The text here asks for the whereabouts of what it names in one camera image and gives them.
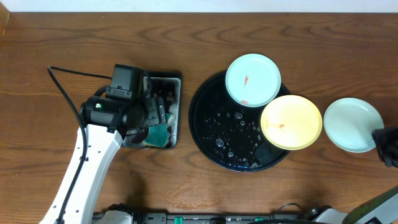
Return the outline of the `light blue plate bottom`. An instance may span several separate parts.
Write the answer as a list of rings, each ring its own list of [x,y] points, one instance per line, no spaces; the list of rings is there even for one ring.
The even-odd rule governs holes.
[[[376,147],[372,132],[384,128],[381,115],[359,98],[341,98],[325,111],[323,125],[327,136],[339,148],[355,153]]]

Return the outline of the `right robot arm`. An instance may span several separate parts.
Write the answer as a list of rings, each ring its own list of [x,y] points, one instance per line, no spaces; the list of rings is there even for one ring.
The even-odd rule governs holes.
[[[375,129],[372,132],[377,154],[386,167],[397,167],[397,128]],[[397,220],[397,187],[368,200],[349,213],[331,206],[314,208],[305,217],[318,223],[390,224]]]

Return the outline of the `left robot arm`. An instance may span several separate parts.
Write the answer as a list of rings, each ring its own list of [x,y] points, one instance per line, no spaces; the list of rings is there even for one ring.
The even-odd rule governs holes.
[[[178,120],[178,106],[161,98],[143,103],[125,97],[92,96],[76,113],[75,150],[52,207],[42,223],[91,223],[109,165],[132,129]]]

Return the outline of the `green yellow sponge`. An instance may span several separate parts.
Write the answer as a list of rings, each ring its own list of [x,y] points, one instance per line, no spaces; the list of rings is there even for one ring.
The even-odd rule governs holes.
[[[167,113],[166,118],[166,123],[149,127],[148,135],[143,141],[145,147],[157,147],[162,149],[171,147],[169,126],[170,122],[174,120],[174,115]]]

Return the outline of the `yellow plate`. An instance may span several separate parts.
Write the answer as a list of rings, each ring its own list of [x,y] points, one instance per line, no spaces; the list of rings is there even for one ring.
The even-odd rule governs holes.
[[[322,131],[322,116],[317,106],[302,96],[280,96],[264,108],[261,130],[273,145],[295,151],[317,140]]]

